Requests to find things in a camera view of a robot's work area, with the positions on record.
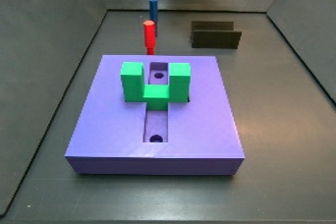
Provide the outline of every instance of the purple base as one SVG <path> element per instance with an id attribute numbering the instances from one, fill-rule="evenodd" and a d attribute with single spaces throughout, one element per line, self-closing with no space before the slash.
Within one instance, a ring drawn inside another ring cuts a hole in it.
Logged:
<path id="1" fill-rule="evenodd" d="M 124 103 L 122 62 L 189 63 L 190 102 L 168 105 L 168 141 L 144 142 L 145 103 Z M 233 175 L 244 160 L 214 57 L 104 56 L 65 152 L 77 173 Z"/>

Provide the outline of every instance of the green block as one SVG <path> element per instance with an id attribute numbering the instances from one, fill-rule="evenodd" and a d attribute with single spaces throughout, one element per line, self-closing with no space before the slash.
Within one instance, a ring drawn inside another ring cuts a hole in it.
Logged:
<path id="1" fill-rule="evenodd" d="M 192 68 L 189 63 L 170 63 L 169 77 L 190 77 Z"/>
<path id="2" fill-rule="evenodd" d="M 142 99 L 148 110 L 168 110 L 169 85 L 146 84 Z"/>
<path id="3" fill-rule="evenodd" d="M 141 102 L 144 90 L 142 63 L 124 62 L 121 81 L 125 102 Z"/>
<path id="4" fill-rule="evenodd" d="M 188 102 L 192 69 L 188 63 L 169 64 L 169 101 Z"/>

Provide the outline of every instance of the gray floor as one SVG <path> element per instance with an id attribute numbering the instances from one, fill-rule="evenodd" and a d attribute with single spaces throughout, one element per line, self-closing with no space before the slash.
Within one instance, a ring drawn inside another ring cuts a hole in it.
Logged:
<path id="1" fill-rule="evenodd" d="M 78 176 L 62 157 L 104 54 L 144 54 L 145 12 L 110 12 L 2 220 L 336 220 L 336 113 L 265 15 L 160 13 L 157 54 L 214 55 L 246 159 L 233 177 Z M 192 49 L 234 21 L 237 50 Z"/>

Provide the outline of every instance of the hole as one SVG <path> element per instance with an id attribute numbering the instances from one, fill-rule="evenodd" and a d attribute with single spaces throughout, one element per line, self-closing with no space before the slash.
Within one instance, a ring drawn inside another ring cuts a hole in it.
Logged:
<path id="1" fill-rule="evenodd" d="M 149 142 L 162 142 L 162 137 L 160 135 L 153 135 Z"/>
<path id="2" fill-rule="evenodd" d="M 162 75 L 161 73 L 154 73 L 154 74 L 153 74 L 153 77 L 154 77 L 156 79 L 161 79 L 161 78 L 164 77 L 164 75 Z"/>

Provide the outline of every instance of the red cylinder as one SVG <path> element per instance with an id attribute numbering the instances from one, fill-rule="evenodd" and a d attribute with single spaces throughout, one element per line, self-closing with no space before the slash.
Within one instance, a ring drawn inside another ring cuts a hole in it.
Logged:
<path id="1" fill-rule="evenodd" d="M 144 28 L 144 46 L 146 47 L 146 55 L 153 55 L 154 48 L 154 22 L 145 21 L 142 23 Z"/>

